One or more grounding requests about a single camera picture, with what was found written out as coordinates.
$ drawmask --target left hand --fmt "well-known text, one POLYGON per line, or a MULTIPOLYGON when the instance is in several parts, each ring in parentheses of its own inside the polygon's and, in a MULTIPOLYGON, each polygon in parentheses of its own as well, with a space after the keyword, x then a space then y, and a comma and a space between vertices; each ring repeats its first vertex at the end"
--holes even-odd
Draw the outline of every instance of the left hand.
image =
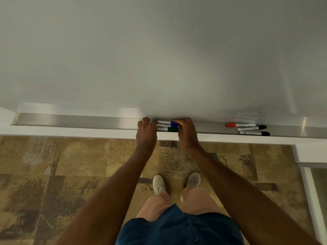
POLYGON ((136 133, 136 148, 145 149, 153 152, 157 143, 157 120, 153 120, 151 123, 148 117, 144 117, 137 123, 138 130, 136 133))

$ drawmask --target forearm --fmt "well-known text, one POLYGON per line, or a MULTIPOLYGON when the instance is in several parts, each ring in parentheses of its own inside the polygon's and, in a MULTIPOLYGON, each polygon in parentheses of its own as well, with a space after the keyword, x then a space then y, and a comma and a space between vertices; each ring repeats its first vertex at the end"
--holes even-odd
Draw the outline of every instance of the forearm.
POLYGON ((267 196, 202 147, 187 152, 251 244, 319 244, 267 196))
POLYGON ((136 149, 88 200, 58 244, 114 244, 138 179, 152 151, 136 149))

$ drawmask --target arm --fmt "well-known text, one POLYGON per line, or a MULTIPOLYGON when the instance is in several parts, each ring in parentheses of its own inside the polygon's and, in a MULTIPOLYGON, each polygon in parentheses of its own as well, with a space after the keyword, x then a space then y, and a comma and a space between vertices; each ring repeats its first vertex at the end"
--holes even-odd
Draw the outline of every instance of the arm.
POLYGON ((175 122, 182 125, 178 127, 182 148, 196 162, 250 244, 320 244, 250 182, 217 163, 199 145, 190 118, 175 122))
POLYGON ((82 207, 57 244, 115 244, 138 179, 157 142, 156 121, 138 123, 136 149, 82 207))

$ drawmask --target marker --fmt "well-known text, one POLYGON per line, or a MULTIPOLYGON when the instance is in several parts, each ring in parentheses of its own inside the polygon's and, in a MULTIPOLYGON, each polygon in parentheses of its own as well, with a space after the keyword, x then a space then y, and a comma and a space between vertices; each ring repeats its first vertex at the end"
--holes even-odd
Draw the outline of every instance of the marker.
POLYGON ((176 126, 180 125, 174 121, 160 121, 160 120, 157 121, 157 124, 176 125, 176 126))
POLYGON ((251 127, 251 126, 256 126, 256 124, 239 124, 239 123, 229 123, 229 124, 225 124, 226 127, 251 127))
POLYGON ((242 135, 257 135, 257 136, 269 136, 269 132, 244 132, 240 131, 240 134, 242 135))
POLYGON ((158 127, 157 131, 159 131, 159 132, 178 132, 178 129, 177 128, 158 127))
POLYGON ((178 125, 165 125, 165 124, 156 124, 156 127, 164 127, 164 128, 176 128, 176 129, 178 129, 178 125))
POLYGON ((258 125, 258 126, 252 126, 252 127, 245 127, 245 128, 238 128, 237 131, 251 131, 251 130, 261 130, 261 129, 267 129, 265 125, 258 125))

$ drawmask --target person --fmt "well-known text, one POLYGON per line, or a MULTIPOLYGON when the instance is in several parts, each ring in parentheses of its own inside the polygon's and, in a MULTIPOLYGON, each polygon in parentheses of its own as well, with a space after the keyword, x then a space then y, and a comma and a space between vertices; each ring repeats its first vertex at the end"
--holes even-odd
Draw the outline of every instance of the person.
POLYGON ((156 121, 138 122, 136 149, 129 160, 88 200, 57 244, 319 244, 267 196, 199 144, 190 118, 178 119, 181 147, 198 165, 230 214, 222 214, 193 173, 182 193, 182 206, 169 206, 160 175, 153 178, 155 196, 122 228, 139 177, 157 141, 156 121))

